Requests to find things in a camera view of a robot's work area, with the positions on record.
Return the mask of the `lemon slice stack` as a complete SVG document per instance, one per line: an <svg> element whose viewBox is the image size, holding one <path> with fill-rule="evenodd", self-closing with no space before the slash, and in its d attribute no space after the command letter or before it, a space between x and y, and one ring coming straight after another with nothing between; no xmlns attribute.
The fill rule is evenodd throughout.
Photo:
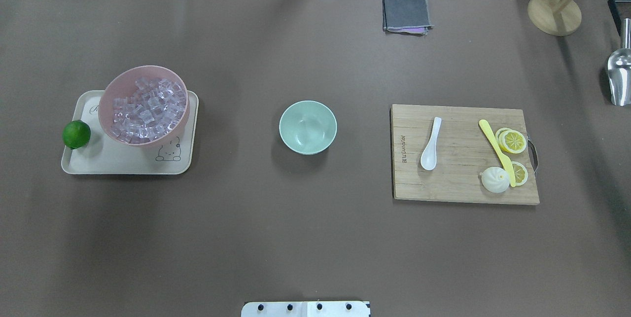
<svg viewBox="0 0 631 317"><path fill-rule="evenodd" d="M511 154L523 153L527 148L526 137L517 130L500 128L495 132L495 138L502 151Z"/></svg>

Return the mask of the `grey folded cloth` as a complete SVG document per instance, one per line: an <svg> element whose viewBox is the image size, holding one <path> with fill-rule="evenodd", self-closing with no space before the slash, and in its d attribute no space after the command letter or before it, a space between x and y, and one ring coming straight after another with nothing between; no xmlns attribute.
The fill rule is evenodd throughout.
<svg viewBox="0 0 631 317"><path fill-rule="evenodd" d="M427 0L382 0L382 5L385 32L426 35L434 27Z"/></svg>

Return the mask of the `single lemon slice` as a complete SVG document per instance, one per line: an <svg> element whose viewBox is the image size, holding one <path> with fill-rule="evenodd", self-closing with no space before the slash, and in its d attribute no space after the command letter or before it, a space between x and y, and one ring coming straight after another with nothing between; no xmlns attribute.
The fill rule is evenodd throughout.
<svg viewBox="0 0 631 317"><path fill-rule="evenodd" d="M529 178L527 168L520 162L516 161L512 161L512 168L515 176L515 187L523 186Z"/></svg>

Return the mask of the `white ceramic spoon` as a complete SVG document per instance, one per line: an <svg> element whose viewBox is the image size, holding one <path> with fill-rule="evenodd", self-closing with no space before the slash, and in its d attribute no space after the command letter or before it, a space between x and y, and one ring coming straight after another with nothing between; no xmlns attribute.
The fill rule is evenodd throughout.
<svg viewBox="0 0 631 317"><path fill-rule="evenodd" d="M442 118L435 117L432 123L429 140L420 157L420 165L426 171L432 171L437 165L437 142Z"/></svg>

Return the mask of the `mint green bowl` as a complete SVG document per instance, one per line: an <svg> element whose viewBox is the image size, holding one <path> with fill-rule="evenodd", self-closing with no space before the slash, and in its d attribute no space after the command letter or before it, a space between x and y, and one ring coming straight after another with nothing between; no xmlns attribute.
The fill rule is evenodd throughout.
<svg viewBox="0 0 631 317"><path fill-rule="evenodd" d="M300 155L327 150L338 132L338 121L330 108L317 101L299 101L282 113L278 132L281 141Z"/></svg>

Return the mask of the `yellow plastic knife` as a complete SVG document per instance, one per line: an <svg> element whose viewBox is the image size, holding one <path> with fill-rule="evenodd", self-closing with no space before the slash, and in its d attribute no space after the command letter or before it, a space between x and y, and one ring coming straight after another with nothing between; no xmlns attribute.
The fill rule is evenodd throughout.
<svg viewBox="0 0 631 317"><path fill-rule="evenodd" d="M478 122L478 124L479 124L480 129L482 130L483 134L485 135L485 137L489 141L489 144L491 144L491 146L494 149L496 155L498 156L498 159L499 159L500 163L502 164L503 169L508 173L511 187L516 187L516 176L515 176L514 167L512 165L512 161L500 149L498 141L495 138L494 132L492 131L489 122L486 119L481 119Z"/></svg>

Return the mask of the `beige plastic tray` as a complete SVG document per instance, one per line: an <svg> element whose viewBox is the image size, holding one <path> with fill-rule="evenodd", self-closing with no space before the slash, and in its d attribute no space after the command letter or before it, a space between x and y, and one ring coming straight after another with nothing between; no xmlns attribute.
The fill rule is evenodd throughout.
<svg viewBox="0 0 631 317"><path fill-rule="evenodd" d="M173 140L149 148L121 144L104 133L98 108L103 90L83 93L77 99L72 119L86 122L92 131L88 144L76 150L65 148L61 167L67 174L182 174L191 166L198 116L198 95L188 92L191 112L185 128Z"/></svg>

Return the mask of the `wooden mug tree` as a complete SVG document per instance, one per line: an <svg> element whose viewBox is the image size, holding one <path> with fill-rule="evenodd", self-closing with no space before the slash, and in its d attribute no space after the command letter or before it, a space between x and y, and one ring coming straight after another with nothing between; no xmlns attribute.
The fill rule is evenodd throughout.
<svg viewBox="0 0 631 317"><path fill-rule="evenodd" d="M554 36L572 34L582 21L581 10L574 0L530 0L527 15L541 31Z"/></svg>

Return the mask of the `green lime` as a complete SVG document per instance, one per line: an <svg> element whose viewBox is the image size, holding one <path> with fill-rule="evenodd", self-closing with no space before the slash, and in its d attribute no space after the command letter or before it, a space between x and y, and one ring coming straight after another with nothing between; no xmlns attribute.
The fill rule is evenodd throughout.
<svg viewBox="0 0 631 317"><path fill-rule="evenodd" d="M62 140L68 148L76 150L85 146L92 136L92 130L86 122L76 120L66 124L62 132Z"/></svg>

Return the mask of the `clear ice cubes pile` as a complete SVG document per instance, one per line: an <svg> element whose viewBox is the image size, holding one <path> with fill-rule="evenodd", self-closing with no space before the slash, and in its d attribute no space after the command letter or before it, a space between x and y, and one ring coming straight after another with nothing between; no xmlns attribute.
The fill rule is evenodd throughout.
<svg viewBox="0 0 631 317"><path fill-rule="evenodd" d="M156 141L182 121L188 104L183 85L171 79L139 77L136 91L112 101L113 136L128 144Z"/></svg>

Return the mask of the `metal ice scoop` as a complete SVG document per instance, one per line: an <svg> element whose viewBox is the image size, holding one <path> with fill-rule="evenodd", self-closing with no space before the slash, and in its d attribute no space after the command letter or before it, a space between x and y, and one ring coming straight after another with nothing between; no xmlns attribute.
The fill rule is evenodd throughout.
<svg viewBox="0 0 631 317"><path fill-rule="evenodd" d="M607 74L611 102L615 106L631 103L631 20L625 18L621 25L621 47L607 61Z"/></svg>

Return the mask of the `pink bowl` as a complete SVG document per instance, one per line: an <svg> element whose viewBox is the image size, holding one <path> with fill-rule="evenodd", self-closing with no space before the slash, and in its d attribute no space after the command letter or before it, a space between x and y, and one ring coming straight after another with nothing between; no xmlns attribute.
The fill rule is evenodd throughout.
<svg viewBox="0 0 631 317"><path fill-rule="evenodd" d="M121 73L119 76L115 77L113 81L111 81L108 86L106 86L103 95L101 96L99 102L99 122L101 124L102 130L109 138L119 142L121 144L126 144L132 147L142 147L149 148L151 146L156 146L158 144L165 144L167 140L173 140L176 135L183 131L185 125L189 119L189 113L191 112L191 102L189 100L189 95L187 95L188 104L185 108L185 113L183 115L182 121L175 126L175 128L168 132L164 137L151 142L145 142L141 144L128 144L126 142L122 142L117 140L114 136L110 127L113 124L113 108L112 101L117 97L128 97L131 96L136 91L135 81L139 77L146 77L148 79L153 79L156 77L171 79L179 82L183 85L185 91L191 92L187 85L185 85L182 77L178 76L173 70L167 69L164 66L156 66L156 65L146 65L146 66L136 66L130 70L126 70Z"/></svg>

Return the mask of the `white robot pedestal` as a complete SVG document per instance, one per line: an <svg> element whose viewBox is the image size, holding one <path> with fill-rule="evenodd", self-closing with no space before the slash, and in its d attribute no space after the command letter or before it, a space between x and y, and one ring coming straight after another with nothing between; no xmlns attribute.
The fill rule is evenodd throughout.
<svg viewBox="0 0 631 317"><path fill-rule="evenodd" d="M245 303L242 317L370 317L369 302L269 301Z"/></svg>

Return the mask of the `bamboo cutting board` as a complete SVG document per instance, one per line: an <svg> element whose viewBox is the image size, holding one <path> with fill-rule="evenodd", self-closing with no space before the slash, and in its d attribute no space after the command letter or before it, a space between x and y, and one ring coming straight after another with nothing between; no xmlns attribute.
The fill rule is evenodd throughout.
<svg viewBox="0 0 631 317"><path fill-rule="evenodd" d="M437 166L427 171L421 154L430 139L435 117L442 123L437 138ZM539 194L528 151L509 154L523 164L528 180L503 193L483 187L480 175L501 165L496 152L480 129L487 120L492 131L511 128L525 137L524 113L520 109L466 106L391 106L393 196L398 200L457 203L538 205Z"/></svg>

